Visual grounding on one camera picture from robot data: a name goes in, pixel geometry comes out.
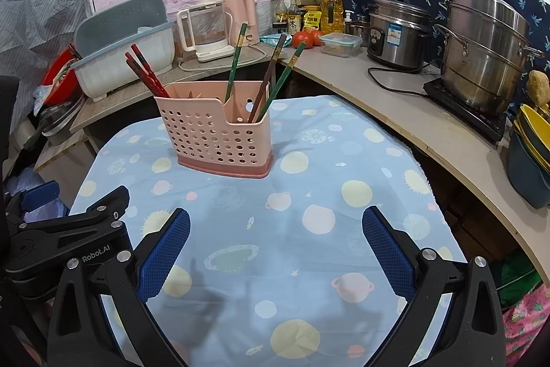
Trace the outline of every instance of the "red tomato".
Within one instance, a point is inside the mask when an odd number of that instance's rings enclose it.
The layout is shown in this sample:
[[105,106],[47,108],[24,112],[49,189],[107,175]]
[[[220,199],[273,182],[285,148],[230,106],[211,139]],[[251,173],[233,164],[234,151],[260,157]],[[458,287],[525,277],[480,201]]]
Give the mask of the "red tomato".
[[312,30],[312,31],[310,31],[310,35],[313,38],[313,45],[316,45],[316,46],[323,45],[323,43],[319,39],[319,36],[324,35],[323,32],[321,32],[320,30]]
[[298,47],[302,42],[306,43],[306,49],[313,47],[313,37],[308,32],[298,32],[292,37],[292,47]]

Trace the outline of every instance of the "red plastic bowl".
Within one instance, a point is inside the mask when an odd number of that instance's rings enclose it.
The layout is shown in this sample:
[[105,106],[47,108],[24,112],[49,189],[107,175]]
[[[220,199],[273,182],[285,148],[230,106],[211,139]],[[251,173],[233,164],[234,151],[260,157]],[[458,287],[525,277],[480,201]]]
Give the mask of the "red plastic bowl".
[[[72,59],[73,58],[69,51],[65,49],[48,69],[42,84],[45,86],[51,85],[54,77],[61,70],[61,68]],[[49,93],[49,96],[46,100],[44,100],[44,104],[57,105],[67,101],[73,95],[80,95],[81,93],[82,90],[78,84],[78,80],[76,79],[76,74],[74,73],[74,70],[69,69],[65,75],[65,78],[61,80],[61,83],[59,83],[58,86]]]

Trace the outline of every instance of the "perforated plastic basket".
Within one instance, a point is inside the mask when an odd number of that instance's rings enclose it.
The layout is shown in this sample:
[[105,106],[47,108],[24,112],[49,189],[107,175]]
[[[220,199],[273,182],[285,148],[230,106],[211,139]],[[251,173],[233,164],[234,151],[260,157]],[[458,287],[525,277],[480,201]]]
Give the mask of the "perforated plastic basket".
[[[155,97],[180,165],[225,176],[267,176],[273,163],[269,111],[261,122],[246,123],[246,105],[260,85],[235,81],[226,104],[220,99],[227,81],[172,83],[166,87],[170,98]],[[267,96],[266,88],[260,108]]]

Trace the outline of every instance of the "rice cooker label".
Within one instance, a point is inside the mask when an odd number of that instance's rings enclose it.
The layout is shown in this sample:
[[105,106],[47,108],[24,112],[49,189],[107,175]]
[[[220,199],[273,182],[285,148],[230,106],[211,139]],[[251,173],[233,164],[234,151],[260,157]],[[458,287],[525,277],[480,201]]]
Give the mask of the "rice cooker label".
[[390,24],[388,26],[388,39],[389,45],[398,47],[401,44],[401,31],[403,28],[397,24]]

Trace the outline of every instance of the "tablecloth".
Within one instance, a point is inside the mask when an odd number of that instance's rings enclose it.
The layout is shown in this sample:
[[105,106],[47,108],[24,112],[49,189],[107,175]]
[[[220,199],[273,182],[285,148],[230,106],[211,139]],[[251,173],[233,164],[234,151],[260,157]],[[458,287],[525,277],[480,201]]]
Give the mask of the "tablecloth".
[[[122,220],[135,247],[176,207],[189,212],[190,237],[147,305],[191,366],[362,366],[406,304],[362,235],[364,209],[377,205],[420,248],[464,257],[410,150],[372,117],[333,96],[278,100],[270,115],[275,162],[264,179],[180,166],[161,119],[151,119],[102,148],[71,213],[125,185]],[[448,299],[414,361],[429,353]]]

